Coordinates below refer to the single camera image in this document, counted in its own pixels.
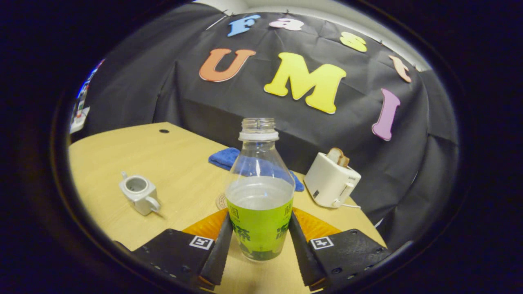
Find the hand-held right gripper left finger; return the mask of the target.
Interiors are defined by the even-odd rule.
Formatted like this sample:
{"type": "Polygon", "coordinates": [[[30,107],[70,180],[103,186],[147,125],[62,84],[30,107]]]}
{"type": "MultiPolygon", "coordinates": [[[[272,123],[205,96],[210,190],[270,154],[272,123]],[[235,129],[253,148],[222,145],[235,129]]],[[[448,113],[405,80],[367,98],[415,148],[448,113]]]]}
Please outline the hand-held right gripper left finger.
{"type": "Polygon", "coordinates": [[[187,288],[212,291],[219,286],[233,226],[219,210],[186,229],[166,229],[130,254],[142,264],[187,288]]]}

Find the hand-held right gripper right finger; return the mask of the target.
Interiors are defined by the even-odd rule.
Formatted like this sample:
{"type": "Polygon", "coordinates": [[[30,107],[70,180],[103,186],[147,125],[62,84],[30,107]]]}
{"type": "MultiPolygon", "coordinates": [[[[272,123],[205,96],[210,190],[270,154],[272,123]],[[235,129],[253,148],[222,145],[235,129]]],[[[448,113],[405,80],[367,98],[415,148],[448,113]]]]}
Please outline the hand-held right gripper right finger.
{"type": "Polygon", "coordinates": [[[341,231],[293,208],[289,222],[299,271],[310,290],[352,288],[391,251],[358,229],[341,231]]]}

